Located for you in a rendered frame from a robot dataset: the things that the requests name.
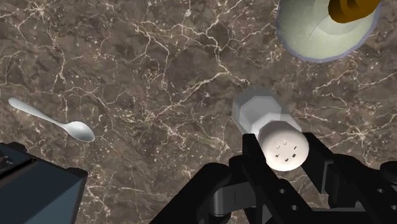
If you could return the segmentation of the white salt shaker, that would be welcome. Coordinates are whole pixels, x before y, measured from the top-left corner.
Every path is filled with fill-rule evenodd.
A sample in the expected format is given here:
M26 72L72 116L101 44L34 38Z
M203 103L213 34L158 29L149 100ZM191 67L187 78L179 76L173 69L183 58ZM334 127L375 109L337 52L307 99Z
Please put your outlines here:
M267 165L292 171L309 155L302 128L274 94L264 87L247 87L233 100L232 119L242 134L254 134Z

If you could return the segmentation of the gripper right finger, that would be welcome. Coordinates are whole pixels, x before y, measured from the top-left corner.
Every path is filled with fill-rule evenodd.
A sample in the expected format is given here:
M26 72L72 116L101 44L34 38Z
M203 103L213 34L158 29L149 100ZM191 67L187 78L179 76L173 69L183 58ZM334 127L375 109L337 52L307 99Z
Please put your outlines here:
M397 191L390 172L367 167L358 159L332 153L314 134L305 132L309 155L303 170L318 192L328 194L331 208L360 202L370 224L397 224Z

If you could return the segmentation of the pale green bowl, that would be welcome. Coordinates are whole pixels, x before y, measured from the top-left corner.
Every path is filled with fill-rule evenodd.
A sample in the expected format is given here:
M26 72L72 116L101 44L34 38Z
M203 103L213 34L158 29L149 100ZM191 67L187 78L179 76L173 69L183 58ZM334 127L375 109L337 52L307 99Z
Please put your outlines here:
M369 6L371 12L348 23L338 23L328 6L339 0L280 0L276 16L277 37L299 59L323 63L338 60L357 50L375 29L380 0L347 0L351 12Z

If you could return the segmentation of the dark blue-grey box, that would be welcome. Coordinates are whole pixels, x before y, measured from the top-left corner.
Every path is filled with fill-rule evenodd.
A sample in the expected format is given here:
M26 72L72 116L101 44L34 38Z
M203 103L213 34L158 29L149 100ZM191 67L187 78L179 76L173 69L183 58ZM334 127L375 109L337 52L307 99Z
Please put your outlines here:
M0 224L74 224L87 177L0 143Z

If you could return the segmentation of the silver spoon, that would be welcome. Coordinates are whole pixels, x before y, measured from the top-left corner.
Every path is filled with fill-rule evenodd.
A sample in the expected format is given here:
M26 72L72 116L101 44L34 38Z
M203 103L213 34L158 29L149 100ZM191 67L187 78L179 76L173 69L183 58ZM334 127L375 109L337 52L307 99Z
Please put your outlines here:
M54 120L53 118L50 118L49 116L45 115L40 110L36 109L30 104L27 104L17 98L14 97L9 98L8 102L15 109L21 110L32 116L36 116L38 118L44 119L48 122L51 122L59 126L60 128L64 129L70 136L72 136L73 138L79 141L92 142L95 140L95 134L93 130L83 122L74 121L69 123L60 123Z

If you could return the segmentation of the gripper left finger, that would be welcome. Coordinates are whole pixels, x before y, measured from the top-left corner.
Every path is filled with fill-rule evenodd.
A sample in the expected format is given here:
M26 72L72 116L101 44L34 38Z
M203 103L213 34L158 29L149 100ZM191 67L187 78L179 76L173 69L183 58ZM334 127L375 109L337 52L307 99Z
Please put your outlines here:
M242 171L255 196L254 224L264 224L267 208L272 224L315 224L315 214L285 179L279 179L266 164L254 134L242 137L242 155L236 171ZM150 224L210 224L211 199L232 179L227 165L204 165Z

